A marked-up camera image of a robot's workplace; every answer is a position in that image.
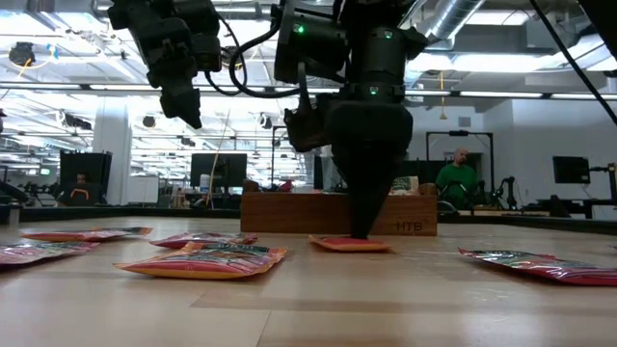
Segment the ceiling light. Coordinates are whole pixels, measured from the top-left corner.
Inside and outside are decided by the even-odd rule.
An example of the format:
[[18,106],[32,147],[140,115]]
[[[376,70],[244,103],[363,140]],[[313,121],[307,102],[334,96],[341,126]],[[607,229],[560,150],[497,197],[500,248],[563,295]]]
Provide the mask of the ceiling light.
[[465,54],[454,59],[454,69],[469,72],[533,72],[540,60],[523,54]]
[[[595,100],[596,97],[588,93],[554,93],[550,96],[558,100]],[[602,94],[606,101],[617,101],[617,94]]]
[[0,89],[13,90],[72,90],[80,89],[77,84],[61,84],[61,83],[15,83],[15,82],[0,82]]
[[540,98],[542,93],[508,93],[508,92],[461,92],[469,97],[504,97],[504,98]]
[[142,120],[142,124],[146,128],[151,129],[154,126],[156,126],[156,119],[153,116],[145,116],[144,119]]
[[155,90],[150,85],[131,85],[131,84],[118,84],[118,85],[90,85],[90,88],[97,91],[152,91]]
[[39,165],[32,164],[7,164],[7,168],[9,169],[38,169]]
[[420,53],[415,59],[407,63],[407,70],[452,70],[454,68],[450,58],[441,54]]
[[450,96],[450,91],[408,90],[405,96]]
[[69,114],[65,114],[64,125],[66,125],[67,127],[80,128],[83,130],[93,129],[93,125],[90,122],[79,119]]
[[35,61],[35,53],[32,51],[31,42],[18,42],[15,47],[9,51],[9,60],[20,67],[29,67]]
[[465,24],[520,26],[531,17],[532,13],[523,10],[482,10],[473,13]]
[[257,122],[263,129],[272,129],[272,120],[270,120],[269,116],[264,115],[263,112],[259,114]]
[[194,147],[195,146],[195,142],[193,142],[191,139],[188,139],[188,138],[181,138],[180,139],[180,143],[183,146],[188,146],[188,147]]

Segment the wooden box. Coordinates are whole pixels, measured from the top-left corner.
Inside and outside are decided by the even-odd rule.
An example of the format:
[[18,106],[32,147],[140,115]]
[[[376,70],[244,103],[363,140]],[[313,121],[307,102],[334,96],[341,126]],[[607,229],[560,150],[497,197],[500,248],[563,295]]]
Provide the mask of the wooden box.
[[[347,196],[342,194],[245,193],[243,232],[349,234]],[[437,235],[437,198],[390,196],[373,235]]]

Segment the cable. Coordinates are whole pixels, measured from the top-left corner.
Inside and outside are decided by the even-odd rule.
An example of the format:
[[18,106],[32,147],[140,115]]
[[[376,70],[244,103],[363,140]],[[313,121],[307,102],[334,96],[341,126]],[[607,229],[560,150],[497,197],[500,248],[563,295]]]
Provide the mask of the cable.
[[596,87],[594,87],[594,85],[591,83],[589,78],[587,78],[587,76],[582,71],[582,69],[580,69],[580,67],[578,66],[577,62],[574,60],[574,58],[572,58],[572,55],[568,51],[568,48],[563,43],[563,41],[559,38],[559,36],[555,32],[555,30],[552,28],[552,26],[550,25],[549,19],[542,12],[542,10],[540,9],[540,6],[538,6],[538,3],[536,2],[536,0],[529,0],[529,3],[531,3],[531,6],[535,10],[535,12],[538,14],[538,16],[540,16],[540,19],[542,20],[544,25],[547,27],[547,30],[549,31],[550,35],[552,36],[552,39],[555,41],[555,43],[557,43],[557,46],[559,46],[559,49],[561,50],[561,53],[563,53],[564,57],[566,57],[566,60],[568,61],[570,66],[575,70],[575,72],[577,73],[577,75],[580,78],[580,80],[582,81],[582,83],[584,83],[585,86],[587,87],[587,89],[589,90],[589,92],[596,97],[596,100],[598,100],[598,102],[600,102],[600,104],[602,105],[602,107],[604,108],[604,110],[606,111],[608,116],[612,119],[612,121],[615,123],[615,125],[617,125],[617,116],[615,116],[615,113],[610,108],[610,106],[608,105],[606,100],[604,100],[604,98],[600,95],[600,93],[598,92]]
[[484,143],[484,141],[482,141],[482,139],[480,139],[480,137],[478,136],[478,134],[473,134],[473,136],[475,137],[475,139],[477,141],[480,142],[480,144],[482,144],[482,146],[484,146],[484,148],[491,150],[491,147],[489,147],[487,144]]
[[[233,39],[233,43],[235,44],[235,49],[236,49],[236,52],[237,52],[238,50],[240,50],[240,42],[238,41],[238,37],[235,36],[235,33],[233,32],[233,30],[229,26],[228,22],[220,14],[217,13],[217,15],[219,17],[219,20],[223,23],[223,25],[225,25],[225,27],[228,29],[229,33],[231,34],[231,38]],[[243,73],[243,77],[244,77],[244,80],[242,81],[242,86],[246,87],[246,85],[247,85],[247,83],[249,81],[249,72],[247,71],[247,65],[246,65],[246,62],[244,61],[244,54],[240,55],[240,61],[242,62],[242,63],[240,63],[240,66],[242,67],[242,73]],[[229,68],[229,74],[235,75],[235,68],[232,68],[232,67],[236,67],[236,65],[229,65],[229,67],[228,67]],[[220,93],[222,95],[225,95],[225,96],[236,96],[236,95],[239,95],[240,93],[242,93],[240,90],[238,90],[237,92],[226,92],[226,91],[222,90],[212,80],[212,76],[210,75],[210,71],[206,71],[204,73],[204,75],[205,75],[205,80],[208,81],[208,84],[210,86],[212,86],[212,88],[214,88],[215,91],[217,91],[218,93]]]
[[[587,191],[587,188],[589,188],[589,184],[581,184],[580,188],[582,189],[582,191],[585,193],[585,195],[589,198],[589,200],[595,200],[596,198],[594,198],[591,194],[589,194],[589,192]],[[599,206],[599,210],[600,213],[602,213],[602,215],[606,218],[609,219],[608,216],[606,216],[606,212],[604,212],[604,210],[602,209],[601,206]],[[592,214],[592,218],[596,218],[596,213],[594,211],[594,207],[593,205],[591,206],[591,214]]]
[[2,94],[2,97],[0,97],[0,101],[4,100],[4,97],[7,96],[7,94],[11,91],[11,88],[8,88],[6,92],[4,92]]
[[517,186],[517,194],[519,195],[519,202],[521,203],[521,208],[523,208],[524,203],[523,203],[523,196],[521,195],[521,186],[519,185],[518,180],[515,180],[514,184],[516,184]]
[[[223,50],[223,51],[225,51],[225,52],[229,53],[229,51],[228,51],[227,49],[225,49],[224,47],[222,47],[222,48],[221,48],[221,50]],[[249,62],[250,62],[250,61],[251,61],[251,60],[252,60],[252,59],[253,59],[256,55],[257,55],[257,50],[255,50],[255,52],[253,52],[253,54],[251,55],[251,58],[249,58],[249,59],[247,59],[247,60],[246,60],[246,63],[249,63]],[[223,62],[223,66],[224,66],[224,67],[229,67],[229,64],[227,64],[227,63]],[[238,63],[238,64],[236,64],[236,65],[235,65],[235,67],[236,67],[236,68],[240,68],[240,67],[242,67],[242,63]]]
[[21,75],[23,74],[23,72],[26,70],[26,68],[28,68],[28,64],[30,64],[30,62],[32,62],[32,59],[28,58],[28,60],[26,61],[26,64],[23,65],[23,67],[21,67],[21,71],[19,72],[19,74],[17,75],[17,77],[15,77],[15,80],[18,80],[19,77],[21,77]]
[[527,12],[525,9],[516,9],[512,11],[512,13],[508,14],[508,16],[506,16],[505,19],[503,19],[500,25],[505,24],[508,21],[508,19],[512,18],[514,14],[519,13],[519,12],[525,13],[529,19],[533,19],[531,14],[529,14],[529,12]]
[[205,199],[205,206],[207,207],[208,203],[212,203],[212,207],[214,207],[214,201],[212,201],[212,185],[214,183],[214,170],[216,169],[216,162],[219,160],[219,151],[221,151],[221,146],[223,145],[223,140],[225,139],[225,131],[228,129],[229,115],[231,114],[231,110],[228,111],[228,116],[225,119],[225,127],[223,128],[223,133],[221,135],[221,141],[219,141],[219,145],[216,148],[216,153],[214,154],[214,163],[212,164],[212,172],[210,173],[210,186],[208,187],[208,195]]
[[[252,48],[260,43],[266,42],[267,40],[269,40],[270,38],[272,38],[281,28],[281,25],[279,23],[275,23],[270,30],[261,35],[260,37],[257,37],[255,39],[249,40],[248,42],[245,42],[244,44],[242,44],[240,46],[240,48],[238,50],[236,50],[233,55],[231,56],[231,58],[229,59],[229,65],[230,66],[235,66],[236,62],[238,61],[238,58],[247,50],[249,50],[249,48]],[[287,97],[287,96],[292,96],[292,95],[297,95],[300,93],[300,89],[299,88],[294,88],[290,91],[285,91],[285,92],[256,92],[256,91],[252,91],[251,89],[247,88],[246,86],[243,86],[240,84],[240,81],[238,81],[237,76],[235,75],[233,69],[229,70],[229,78],[231,78],[231,82],[233,82],[233,85],[239,89],[240,91],[242,91],[242,93],[245,93],[248,96],[252,96],[252,97],[259,97],[259,98],[279,98],[279,97]]]

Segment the man in green shirt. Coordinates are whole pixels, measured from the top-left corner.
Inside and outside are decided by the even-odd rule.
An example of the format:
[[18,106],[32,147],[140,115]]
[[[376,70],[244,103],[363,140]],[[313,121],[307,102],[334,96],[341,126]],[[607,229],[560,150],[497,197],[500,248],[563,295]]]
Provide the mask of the man in green shirt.
[[[442,168],[440,174],[437,175],[437,186],[443,190],[449,183],[461,182],[468,192],[472,192],[477,186],[477,177],[475,171],[467,166],[467,155],[469,151],[465,148],[457,148],[454,152],[454,162]],[[468,209],[466,205],[465,192],[458,184],[448,188],[443,196],[444,199],[454,205],[458,209]]]

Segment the person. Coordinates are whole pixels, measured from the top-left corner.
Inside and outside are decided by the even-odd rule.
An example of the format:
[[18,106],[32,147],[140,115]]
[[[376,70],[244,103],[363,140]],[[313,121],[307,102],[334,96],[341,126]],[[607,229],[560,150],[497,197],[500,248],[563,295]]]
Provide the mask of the person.
[[[100,186],[97,184],[90,184],[90,178],[87,173],[78,173],[75,177],[75,184],[61,188],[59,186],[59,190],[61,191],[56,198],[56,207],[64,207],[69,205],[82,205],[84,203],[94,204],[94,203],[103,203],[106,204],[107,200],[105,199],[105,195],[102,194],[100,190]],[[91,202],[77,202],[73,200],[76,194],[84,194],[86,195],[86,201]]]
[[[472,192],[477,186],[475,171],[466,165],[469,151],[466,148],[457,148],[454,152],[454,162],[444,166],[437,175],[437,186],[443,190],[450,183],[460,182],[467,192]],[[458,184],[451,186],[444,193],[443,199],[452,203],[457,209],[469,208],[466,201],[466,192]]]
[[88,183],[88,174],[87,173],[78,173],[77,174],[77,184]]

